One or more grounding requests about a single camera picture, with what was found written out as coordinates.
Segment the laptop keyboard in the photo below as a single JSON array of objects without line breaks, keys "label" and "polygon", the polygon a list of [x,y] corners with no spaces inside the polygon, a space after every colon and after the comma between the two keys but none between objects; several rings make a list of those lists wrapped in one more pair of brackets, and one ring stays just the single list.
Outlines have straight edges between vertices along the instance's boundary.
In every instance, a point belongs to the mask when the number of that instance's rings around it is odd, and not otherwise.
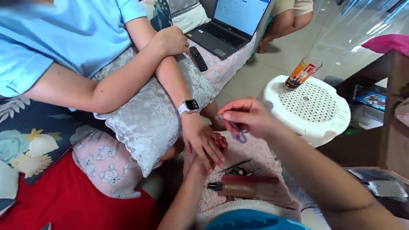
[{"label": "laptop keyboard", "polygon": [[238,36],[235,36],[212,23],[204,24],[200,27],[200,29],[208,32],[209,34],[226,42],[227,44],[230,44],[233,47],[238,47],[239,45],[243,44],[243,42],[245,42],[244,39],[241,39]]}]

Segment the pink cloth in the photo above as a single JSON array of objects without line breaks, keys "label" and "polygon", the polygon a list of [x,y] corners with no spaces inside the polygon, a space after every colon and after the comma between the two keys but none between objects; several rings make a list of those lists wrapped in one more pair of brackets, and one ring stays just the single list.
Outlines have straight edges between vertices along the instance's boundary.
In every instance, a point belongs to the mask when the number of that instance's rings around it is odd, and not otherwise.
[{"label": "pink cloth", "polygon": [[[252,158],[251,162],[241,165],[240,167],[245,170],[252,170],[260,168],[257,173],[259,176],[275,176],[280,180],[279,184],[266,184],[265,191],[271,192],[273,199],[270,203],[279,207],[297,209],[298,203],[291,199],[287,186],[284,183],[283,176],[281,175],[281,167],[274,160],[267,143],[262,139],[256,139],[250,134],[245,134],[247,142],[240,144],[234,140],[229,131],[219,132],[222,136],[225,136],[229,144],[227,153],[225,154],[225,167],[230,167],[240,161]],[[183,175],[186,175],[190,168],[190,164],[194,158],[193,153],[184,153],[184,167]],[[219,173],[221,169],[216,166],[212,174],[207,177],[206,184],[211,182],[220,181],[224,173]],[[198,213],[203,213],[218,205],[226,203],[225,196],[219,196],[216,191],[204,188],[202,198],[199,204]]]},{"label": "pink cloth", "polygon": [[82,139],[73,146],[72,158],[103,194],[117,199],[141,196],[134,191],[142,179],[141,168],[125,145],[107,133],[97,130]]},{"label": "pink cloth", "polygon": [[377,36],[365,42],[362,47],[381,54],[397,50],[409,57],[409,35],[386,34]]},{"label": "pink cloth", "polygon": [[202,74],[213,86],[214,95],[217,96],[227,82],[230,81],[244,64],[246,64],[246,61],[252,55],[254,44],[256,42],[256,35],[253,36],[253,39],[249,43],[223,61],[196,44],[194,41],[190,39],[188,39],[188,41],[190,46],[194,46],[199,50],[206,62],[208,70]]}]

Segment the laptop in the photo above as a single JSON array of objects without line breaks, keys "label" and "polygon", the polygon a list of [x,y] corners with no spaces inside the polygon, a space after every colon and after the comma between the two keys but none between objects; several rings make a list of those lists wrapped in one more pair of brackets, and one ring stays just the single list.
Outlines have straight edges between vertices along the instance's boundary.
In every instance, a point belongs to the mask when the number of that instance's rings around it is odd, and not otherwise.
[{"label": "laptop", "polygon": [[271,0],[218,0],[212,20],[185,35],[224,60],[253,38]]}]

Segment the white watch strap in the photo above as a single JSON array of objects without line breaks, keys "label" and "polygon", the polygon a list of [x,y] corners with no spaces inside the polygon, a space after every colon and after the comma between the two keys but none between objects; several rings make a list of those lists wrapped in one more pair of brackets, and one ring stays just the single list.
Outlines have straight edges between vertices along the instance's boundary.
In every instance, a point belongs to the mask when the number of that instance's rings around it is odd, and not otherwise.
[{"label": "white watch strap", "polygon": [[182,113],[184,112],[184,111],[187,111],[188,109],[187,109],[187,107],[186,107],[186,104],[183,102],[183,104],[181,104],[180,106],[179,106],[179,108],[178,108],[178,112],[179,112],[179,116],[181,117],[182,116]]}]

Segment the remote control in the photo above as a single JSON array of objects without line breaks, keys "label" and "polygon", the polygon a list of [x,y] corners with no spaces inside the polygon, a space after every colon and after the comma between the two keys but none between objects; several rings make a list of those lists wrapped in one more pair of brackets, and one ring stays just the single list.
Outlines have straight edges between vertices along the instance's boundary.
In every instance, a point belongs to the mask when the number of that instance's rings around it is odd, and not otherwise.
[{"label": "remote control", "polygon": [[189,51],[192,54],[192,57],[195,60],[196,65],[198,66],[199,70],[201,72],[206,71],[207,70],[207,65],[206,65],[205,61],[203,60],[203,57],[200,54],[199,50],[196,47],[191,46],[191,47],[189,47]]}]

